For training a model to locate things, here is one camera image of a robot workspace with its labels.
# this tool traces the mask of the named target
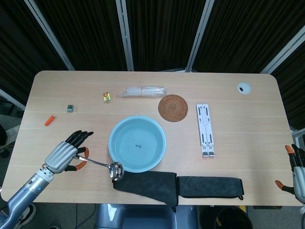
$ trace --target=small green object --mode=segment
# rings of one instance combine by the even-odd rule
[[[67,112],[72,113],[73,110],[74,110],[74,106],[73,105],[68,105]]]

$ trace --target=floor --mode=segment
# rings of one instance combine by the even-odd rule
[[[0,124],[4,129],[9,129],[20,124],[20,118],[0,115]],[[10,157],[0,158],[0,187],[2,186],[5,173],[10,161]],[[0,208],[7,205],[0,198]],[[76,228],[76,216],[78,225],[80,225],[88,216],[94,212],[94,204],[53,204],[53,203],[35,203],[37,213],[32,221],[23,226],[22,229],[48,229],[51,225],[60,226],[62,229]],[[252,221],[254,229],[300,229],[301,215],[300,207],[283,207],[280,210],[275,209],[253,209],[248,207],[248,215]],[[80,229],[93,229],[96,219],[95,214],[84,224],[79,226]]]

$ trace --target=woven placemat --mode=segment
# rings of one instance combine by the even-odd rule
[[[179,122],[186,117],[187,103],[175,94],[164,97],[158,106],[159,114],[162,118],[170,122]]]

